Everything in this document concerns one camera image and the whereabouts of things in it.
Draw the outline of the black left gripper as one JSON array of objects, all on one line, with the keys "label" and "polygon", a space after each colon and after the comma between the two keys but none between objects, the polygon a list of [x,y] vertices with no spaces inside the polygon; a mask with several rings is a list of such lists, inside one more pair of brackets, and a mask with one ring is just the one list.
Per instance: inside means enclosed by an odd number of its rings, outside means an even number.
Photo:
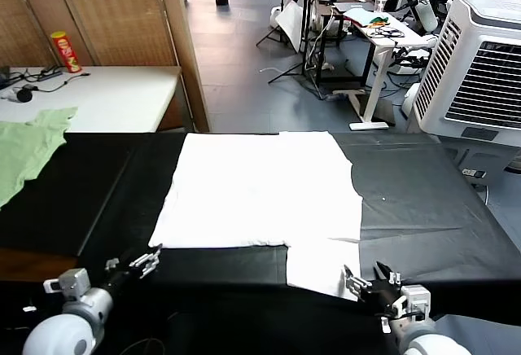
[{"label": "black left gripper", "polygon": [[145,278],[153,272],[160,263],[162,244],[148,248],[141,256],[129,263],[129,266],[117,267],[120,263],[117,257],[105,263],[108,270],[104,289],[108,292],[120,292],[127,283]]}]

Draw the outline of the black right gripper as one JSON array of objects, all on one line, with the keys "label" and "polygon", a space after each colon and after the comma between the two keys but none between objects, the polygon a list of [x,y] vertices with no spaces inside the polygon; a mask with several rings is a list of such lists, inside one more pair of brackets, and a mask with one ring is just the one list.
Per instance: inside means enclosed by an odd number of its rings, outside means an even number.
[{"label": "black right gripper", "polygon": [[381,261],[375,262],[376,278],[369,282],[352,273],[344,265],[345,287],[361,300],[376,317],[401,317],[405,314],[401,300],[401,273]]}]

